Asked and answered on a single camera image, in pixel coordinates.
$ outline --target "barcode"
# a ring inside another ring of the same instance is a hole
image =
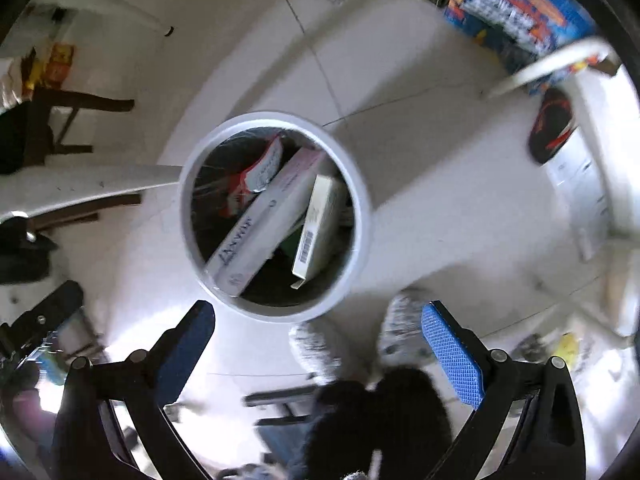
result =
[[[302,252],[300,253],[300,261],[306,264],[306,260],[309,257],[309,249],[311,249],[311,242],[314,240],[314,234],[311,231],[305,233],[305,241],[302,243]]]

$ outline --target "shoe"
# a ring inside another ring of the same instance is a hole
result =
[[[536,124],[529,135],[529,153],[545,164],[562,148],[575,130],[574,112],[567,95],[558,88],[545,92]]]
[[[382,368],[421,367],[434,356],[422,335],[422,308],[433,299],[428,290],[406,288],[389,303],[378,336]]]
[[[337,380],[366,384],[369,379],[367,365],[327,319],[318,317],[294,326],[289,331],[289,344],[300,366],[319,386]]]

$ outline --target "tile floor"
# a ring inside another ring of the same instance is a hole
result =
[[[386,303],[411,283],[428,286],[462,325],[487,335],[551,306],[532,275],[562,294],[592,283],[544,171],[525,143],[540,104],[479,91],[505,75],[488,52],[421,0],[127,0],[175,26],[170,38],[80,14],[69,85],[136,98],[130,114],[83,112],[68,142],[96,153],[52,164],[182,164],[226,118],[293,112],[340,139],[374,203],[374,239],[351,295],[329,316],[370,355]],[[195,300],[178,232],[177,188],[136,208],[58,232],[68,272],[114,357],[148,348]],[[243,394],[297,386],[305,373],[283,324],[216,306],[216,333],[185,397],[206,404],[187,444],[215,463],[256,460]],[[202,428],[219,427],[218,437]]]

